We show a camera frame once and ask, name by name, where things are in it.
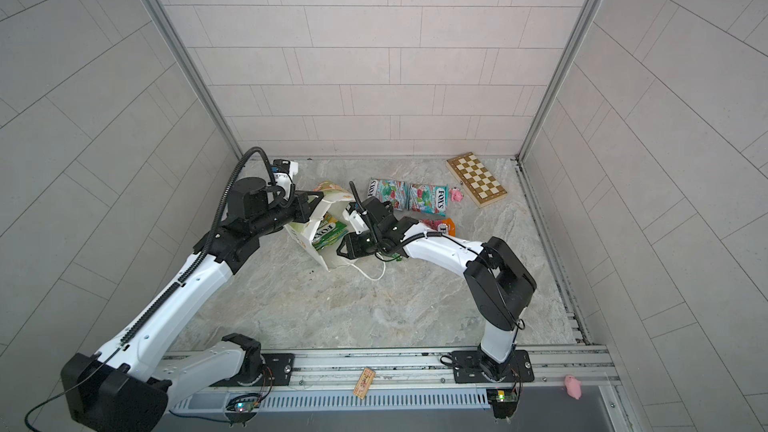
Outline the grey metal corner profile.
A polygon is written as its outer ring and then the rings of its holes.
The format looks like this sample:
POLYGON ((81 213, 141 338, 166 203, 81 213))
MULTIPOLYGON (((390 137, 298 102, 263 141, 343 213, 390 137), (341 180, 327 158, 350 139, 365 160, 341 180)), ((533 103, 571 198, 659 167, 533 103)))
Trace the grey metal corner profile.
POLYGON ((589 27, 591 26, 603 0, 585 0, 574 27, 568 37, 566 46, 557 63, 553 76, 545 90, 542 101, 534 116, 531 127, 524 139, 517 161, 523 163, 531 154, 534 143, 541 132, 544 121, 551 110, 557 94, 567 77, 568 71, 575 61, 589 27))
POLYGON ((215 103, 208 87, 203 81, 203 77, 196 67, 187 48, 175 30, 169 15, 165 11, 160 0, 141 0, 150 18, 154 22, 161 38, 173 54, 176 63, 179 65, 182 74, 188 81, 204 110, 214 122, 216 128, 222 134, 225 142, 237 158, 242 156, 242 150, 226 124, 224 117, 215 103))

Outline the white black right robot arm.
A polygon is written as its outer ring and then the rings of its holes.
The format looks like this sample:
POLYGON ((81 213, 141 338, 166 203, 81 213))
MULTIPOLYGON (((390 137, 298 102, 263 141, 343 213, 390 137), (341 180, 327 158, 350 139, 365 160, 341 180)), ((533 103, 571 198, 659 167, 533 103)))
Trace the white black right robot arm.
POLYGON ((420 259, 464 278, 485 319, 475 368, 492 382, 513 377, 517 333, 525 327, 522 315, 537 283, 504 240, 459 239, 415 218, 398 218, 390 203, 374 197, 351 202, 343 218, 352 231, 337 248, 340 257, 420 259))

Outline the left electronics board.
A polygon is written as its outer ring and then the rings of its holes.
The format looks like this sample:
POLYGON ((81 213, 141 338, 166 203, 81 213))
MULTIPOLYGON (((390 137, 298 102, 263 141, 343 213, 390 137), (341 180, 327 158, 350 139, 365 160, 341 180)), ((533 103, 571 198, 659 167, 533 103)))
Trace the left electronics board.
POLYGON ((258 393, 244 394, 229 400, 225 410, 228 413, 250 414, 260 406, 262 395, 258 393))

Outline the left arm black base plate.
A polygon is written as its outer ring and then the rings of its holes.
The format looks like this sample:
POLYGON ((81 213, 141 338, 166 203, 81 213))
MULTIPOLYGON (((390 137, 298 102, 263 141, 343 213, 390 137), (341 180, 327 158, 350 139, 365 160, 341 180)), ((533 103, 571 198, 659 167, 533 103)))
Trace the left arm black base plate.
POLYGON ((234 377, 212 384, 212 387, 269 387, 287 386, 290 383, 295 355, 290 353, 262 354, 260 363, 247 359, 241 371, 234 377))

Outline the right electronics board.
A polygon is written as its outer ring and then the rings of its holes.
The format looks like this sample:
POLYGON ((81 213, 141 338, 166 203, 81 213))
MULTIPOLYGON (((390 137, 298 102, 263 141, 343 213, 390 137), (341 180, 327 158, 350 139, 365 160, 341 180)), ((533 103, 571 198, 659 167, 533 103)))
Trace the right electronics board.
POLYGON ((520 394, 516 389, 487 389, 487 402, 495 419, 511 419, 517 411, 520 394))

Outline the teal Fox's candy bag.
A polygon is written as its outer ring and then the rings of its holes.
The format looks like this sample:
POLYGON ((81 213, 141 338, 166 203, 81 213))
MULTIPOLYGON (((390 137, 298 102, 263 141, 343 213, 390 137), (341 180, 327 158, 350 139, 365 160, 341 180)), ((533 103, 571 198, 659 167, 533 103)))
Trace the teal Fox's candy bag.
POLYGON ((408 188, 408 206, 413 212, 445 217, 448 199, 447 186, 411 184, 408 188))

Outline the teal pink blossom candy bag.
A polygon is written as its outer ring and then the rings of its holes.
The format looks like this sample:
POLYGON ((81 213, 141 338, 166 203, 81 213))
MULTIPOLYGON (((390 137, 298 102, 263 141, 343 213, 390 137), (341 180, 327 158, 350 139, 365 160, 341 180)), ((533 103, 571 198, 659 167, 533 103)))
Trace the teal pink blossom candy bag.
POLYGON ((372 178, 368 185, 368 196, 380 202, 390 202, 395 210, 404 211, 409 207, 409 184, 394 179, 372 178))

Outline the grey metal corner profile right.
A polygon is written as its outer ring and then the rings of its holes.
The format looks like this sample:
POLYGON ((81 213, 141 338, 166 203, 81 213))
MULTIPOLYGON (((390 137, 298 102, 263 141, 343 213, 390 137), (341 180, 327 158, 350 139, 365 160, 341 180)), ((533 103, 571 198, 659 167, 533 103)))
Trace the grey metal corner profile right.
POLYGON ((517 161, 523 163, 531 154, 534 143, 541 132, 544 121, 551 110, 557 94, 567 77, 568 71, 575 61, 589 27, 591 26, 603 0, 585 0, 574 27, 568 37, 566 46, 557 63, 553 76, 545 90, 542 101, 534 116, 531 127, 524 139, 517 161))

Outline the orange Fox's candy bag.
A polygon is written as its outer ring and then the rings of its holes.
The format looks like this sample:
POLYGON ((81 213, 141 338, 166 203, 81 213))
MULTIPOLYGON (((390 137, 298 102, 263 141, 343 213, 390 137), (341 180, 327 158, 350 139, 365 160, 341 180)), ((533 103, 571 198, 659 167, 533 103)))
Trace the orange Fox's candy bag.
POLYGON ((456 226, 450 218, 444 218, 439 220, 422 220, 422 223, 432 230, 447 234, 450 236, 456 236, 456 226))

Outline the white paper shopping bag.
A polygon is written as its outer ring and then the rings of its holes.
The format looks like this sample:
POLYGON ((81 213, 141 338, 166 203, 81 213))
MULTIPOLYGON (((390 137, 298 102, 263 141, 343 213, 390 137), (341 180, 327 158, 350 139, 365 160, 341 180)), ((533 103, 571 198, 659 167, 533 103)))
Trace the white paper shopping bag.
POLYGON ((306 223, 293 222, 286 226, 288 235, 310 256, 319 266, 330 272, 342 267, 352 267, 370 281, 379 281, 386 272, 383 266, 377 277, 371 277, 357 264, 357 260, 340 256, 336 249, 342 244, 342 239, 351 234, 354 238, 363 227, 362 220, 350 218, 348 206, 355 201, 353 194, 341 186, 330 182, 322 182, 315 192, 321 192, 323 197, 312 197, 311 206, 315 206, 306 223))

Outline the pink toy on rail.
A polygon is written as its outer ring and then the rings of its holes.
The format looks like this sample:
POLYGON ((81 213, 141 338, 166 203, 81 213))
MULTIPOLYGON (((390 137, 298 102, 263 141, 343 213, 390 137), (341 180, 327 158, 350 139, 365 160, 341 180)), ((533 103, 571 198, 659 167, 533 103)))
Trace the pink toy on rail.
POLYGON ((582 393, 582 382, 573 375, 567 375, 564 378, 564 387, 569 397, 574 400, 580 400, 582 393))

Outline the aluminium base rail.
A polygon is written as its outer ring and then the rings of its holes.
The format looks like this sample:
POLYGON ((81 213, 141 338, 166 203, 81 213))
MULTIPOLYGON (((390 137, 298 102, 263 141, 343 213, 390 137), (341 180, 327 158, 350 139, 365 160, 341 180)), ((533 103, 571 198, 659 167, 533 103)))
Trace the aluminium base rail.
POLYGON ((411 347, 378 349, 272 349, 262 352, 276 384, 261 380, 242 386, 215 379, 201 393, 316 392, 351 393, 364 369, 375 372, 371 391, 416 389, 481 389, 560 387, 568 376, 583 386, 620 383, 605 346, 523 345, 513 353, 512 371, 492 381, 480 370, 475 347, 411 347))

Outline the dark green candy bag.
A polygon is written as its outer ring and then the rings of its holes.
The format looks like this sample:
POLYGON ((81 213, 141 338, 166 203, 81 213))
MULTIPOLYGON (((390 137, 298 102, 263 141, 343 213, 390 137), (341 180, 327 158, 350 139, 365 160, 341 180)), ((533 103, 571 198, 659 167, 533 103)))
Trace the dark green candy bag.
POLYGON ((316 251, 335 243, 347 233, 347 225, 333 216, 326 215, 320 221, 312 238, 312 246, 316 251))

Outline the wooden chessboard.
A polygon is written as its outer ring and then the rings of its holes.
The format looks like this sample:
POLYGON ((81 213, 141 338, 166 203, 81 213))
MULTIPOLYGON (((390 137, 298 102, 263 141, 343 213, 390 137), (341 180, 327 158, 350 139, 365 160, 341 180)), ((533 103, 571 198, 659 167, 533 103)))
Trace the wooden chessboard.
POLYGON ((451 174, 465 187, 469 198, 480 208, 507 196, 507 190, 472 152, 447 160, 451 174))

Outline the small pink toy on table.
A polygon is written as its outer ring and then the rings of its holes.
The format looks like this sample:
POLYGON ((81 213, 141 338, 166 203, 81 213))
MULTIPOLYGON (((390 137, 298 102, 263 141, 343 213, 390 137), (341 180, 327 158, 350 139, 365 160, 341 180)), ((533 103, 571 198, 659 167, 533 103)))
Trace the small pink toy on table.
POLYGON ((461 202, 464 198, 463 193, 458 188, 451 188, 449 195, 452 202, 461 202))

